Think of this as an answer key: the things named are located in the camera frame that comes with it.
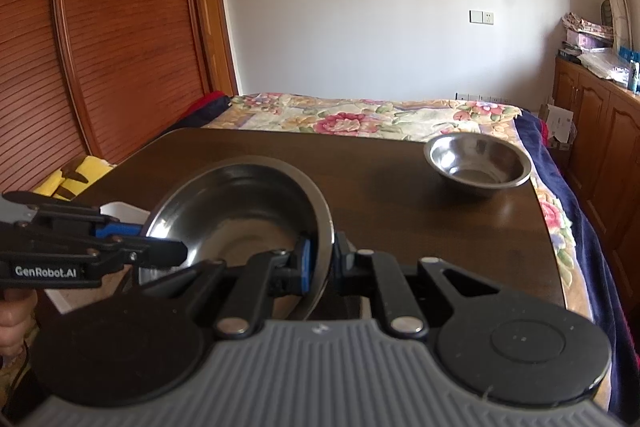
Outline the person's left hand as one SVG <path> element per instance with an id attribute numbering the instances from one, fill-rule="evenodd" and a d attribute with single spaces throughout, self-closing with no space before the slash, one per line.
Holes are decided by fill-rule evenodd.
<path id="1" fill-rule="evenodd" d="M 32 314 L 38 303 L 33 289 L 10 288 L 0 301 L 0 346 L 2 357 L 15 357 L 23 348 L 26 333 L 32 327 Z"/>

